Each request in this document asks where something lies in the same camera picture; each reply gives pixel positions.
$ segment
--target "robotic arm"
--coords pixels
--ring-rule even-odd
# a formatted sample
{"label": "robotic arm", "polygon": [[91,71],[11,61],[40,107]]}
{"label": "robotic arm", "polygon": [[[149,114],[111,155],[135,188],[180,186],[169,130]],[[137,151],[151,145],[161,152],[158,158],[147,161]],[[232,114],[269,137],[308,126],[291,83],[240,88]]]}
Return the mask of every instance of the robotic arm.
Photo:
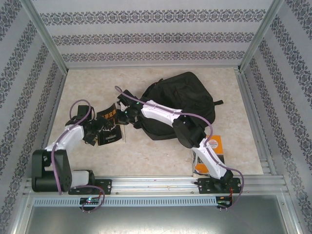
{"label": "robotic arm", "polygon": [[204,129],[198,124],[195,115],[160,105],[152,100],[143,102],[144,104],[137,102],[135,101],[137,98],[128,90],[125,90],[124,94],[118,96],[120,102],[128,107],[123,112],[123,116],[119,114],[123,124],[135,123],[137,116],[143,116],[173,127],[179,142],[184,147],[192,149],[206,165],[215,186],[221,189],[227,187],[233,178],[233,173],[226,169],[227,167],[207,142]]}
{"label": "robotic arm", "polygon": [[[127,107],[125,111],[118,112],[120,124],[135,123],[135,118],[142,116],[172,126],[179,142],[186,148],[192,149],[207,166],[210,177],[214,180],[214,186],[221,189],[228,186],[233,178],[233,173],[226,169],[226,166],[207,143],[204,129],[199,125],[198,118],[194,117],[194,114],[184,113],[183,110],[172,109],[152,100],[137,102],[138,99],[127,90],[118,96],[118,99]],[[88,170],[71,171],[67,157],[67,154],[81,140],[95,145],[97,134],[106,124],[106,120],[103,118],[92,119],[90,113],[84,121],[77,125],[77,122],[87,114],[87,108],[89,106],[78,107],[77,116],[66,123],[62,134],[64,136],[60,138],[59,142],[53,142],[44,150],[36,150],[33,153],[32,188],[35,192],[56,192],[58,190],[54,172],[45,170],[45,167],[51,164],[51,152],[55,145],[55,170],[58,173],[61,190],[66,192],[76,186],[94,184],[93,172]]]}

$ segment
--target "orange box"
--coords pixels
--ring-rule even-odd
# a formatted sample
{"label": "orange box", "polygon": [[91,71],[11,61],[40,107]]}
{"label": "orange box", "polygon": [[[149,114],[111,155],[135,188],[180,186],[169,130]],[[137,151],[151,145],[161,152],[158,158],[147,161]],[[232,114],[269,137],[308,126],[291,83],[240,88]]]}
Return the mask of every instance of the orange box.
{"label": "orange box", "polygon": [[[209,144],[211,148],[214,150],[214,152],[216,153],[216,155],[218,155],[219,159],[224,163],[221,136],[213,135],[211,139],[209,140]],[[195,170],[200,174],[209,173],[207,167],[200,160],[200,158],[199,157],[197,158],[197,162],[195,162],[195,159],[196,159],[196,154],[193,152],[193,163],[195,164]]]}

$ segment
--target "black mounting plate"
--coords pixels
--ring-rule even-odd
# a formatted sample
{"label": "black mounting plate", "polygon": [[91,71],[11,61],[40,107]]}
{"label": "black mounting plate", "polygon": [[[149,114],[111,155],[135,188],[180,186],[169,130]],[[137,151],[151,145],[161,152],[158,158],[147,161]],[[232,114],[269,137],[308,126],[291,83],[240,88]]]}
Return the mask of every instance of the black mounting plate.
{"label": "black mounting plate", "polygon": [[233,189],[233,193],[237,194],[240,192],[240,179],[232,178],[230,183],[225,189],[217,188],[215,186],[215,180],[212,178],[199,178],[197,180],[199,194],[229,194],[230,188]]}
{"label": "black mounting plate", "polygon": [[[110,195],[112,191],[112,180],[111,179],[96,179],[95,186],[102,188],[105,195]],[[69,195],[99,195],[99,190],[94,188],[78,188],[70,189]]]}

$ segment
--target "white arm segment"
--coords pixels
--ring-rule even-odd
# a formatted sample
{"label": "white arm segment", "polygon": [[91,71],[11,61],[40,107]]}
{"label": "white arm segment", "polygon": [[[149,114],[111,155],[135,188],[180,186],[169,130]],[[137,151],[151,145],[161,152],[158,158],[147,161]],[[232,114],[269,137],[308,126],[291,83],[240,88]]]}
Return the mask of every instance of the white arm segment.
{"label": "white arm segment", "polygon": [[[69,129],[72,125],[65,126],[64,132]],[[70,130],[58,143],[57,150],[66,150],[67,154],[75,148],[79,141],[84,137],[83,127],[77,125],[75,128]],[[55,142],[45,148],[46,151],[50,152],[53,149]],[[89,183],[89,172],[87,171],[72,171],[72,185],[71,188],[76,186],[86,185]]]}
{"label": "white arm segment", "polygon": [[226,169],[223,167],[220,167],[218,164],[215,163],[215,161],[211,158],[209,155],[209,152],[211,155],[218,161],[219,164],[224,165],[219,157],[215,154],[214,150],[211,148],[210,144],[207,144],[207,147],[205,147],[205,141],[207,139],[203,139],[200,144],[199,148],[193,147],[192,150],[196,153],[196,155],[202,160],[202,162],[207,167],[209,174],[211,177],[220,179],[224,176],[226,173]]}
{"label": "white arm segment", "polygon": [[[64,132],[69,129],[72,125],[65,126]],[[56,147],[57,150],[66,150],[67,154],[70,154],[70,152],[75,148],[77,143],[81,141],[84,138],[84,131],[83,127],[80,125],[77,125],[75,128],[70,130],[58,143]],[[52,151],[53,146],[55,145],[55,142],[53,142],[51,145],[48,145],[45,150],[46,151]]]}
{"label": "white arm segment", "polygon": [[[181,112],[182,110],[178,110],[178,109],[173,109],[173,108],[169,108],[167,106],[163,106],[160,104],[157,104],[156,102],[150,100],[147,101],[146,103],[151,104],[151,105],[156,105],[156,106],[161,106],[162,108],[167,109],[168,111],[174,111],[174,112]],[[147,117],[147,118],[153,118],[156,119],[162,123],[168,124],[169,126],[172,127],[172,123],[174,122],[174,120],[176,118],[179,118],[180,115],[174,115],[171,114],[167,111],[163,111],[159,108],[156,107],[152,107],[152,106],[148,106],[148,105],[143,105],[143,108],[141,109],[142,114]]]}
{"label": "white arm segment", "polygon": [[[157,104],[156,102],[150,100],[147,102],[148,104],[151,104],[153,106],[161,106],[162,108],[165,108],[167,110],[170,111],[174,111],[174,112],[181,112],[182,110],[178,110],[178,109],[173,109],[173,108],[169,108],[160,104]],[[143,105],[143,108],[141,109],[141,112],[143,113],[143,115],[147,118],[153,118],[156,119],[160,122],[166,123],[169,126],[172,127],[172,123],[176,118],[179,118],[180,115],[177,114],[171,114],[169,112],[163,111],[159,108],[156,107],[151,107],[148,105]],[[211,158],[211,156],[208,153],[208,150],[211,152],[212,156],[220,163],[223,165],[223,163],[221,162],[221,160],[219,159],[219,157],[215,154],[214,150],[210,147],[210,145],[208,144],[207,148],[204,146],[206,139],[204,138],[200,145],[199,148],[192,148],[192,150],[198,155],[198,157],[203,161],[203,163],[206,165],[207,169],[209,170],[209,174],[211,177],[216,178],[216,179],[220,179],[221,177],[224,176],[224,174],[226,173],[226,169],[220,167],[218,164],[216,164],[214,162],[214,160]]]}

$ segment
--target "black backpack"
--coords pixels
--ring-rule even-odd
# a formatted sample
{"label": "black backpack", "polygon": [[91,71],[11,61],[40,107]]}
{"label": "black backpack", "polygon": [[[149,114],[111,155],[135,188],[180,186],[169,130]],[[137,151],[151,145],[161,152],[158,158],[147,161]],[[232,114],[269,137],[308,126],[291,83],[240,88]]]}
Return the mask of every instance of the black backpack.
{"label": "black backpack", "polygon": [[[215,120],[215,105],[223,104],[222,100],[214,102],[213,97],[192,72],[186,72],[165,80],[161,79],[149,86],[142,97],[170,108],[182,109],[186,113],[200,115],[211,124]],[[200,119],[198,123],[203,128],[207,126]],[[134,127],[136,129],[142,128],[152,140],[176,138],[171,126],[155,119],[138,117]]]}

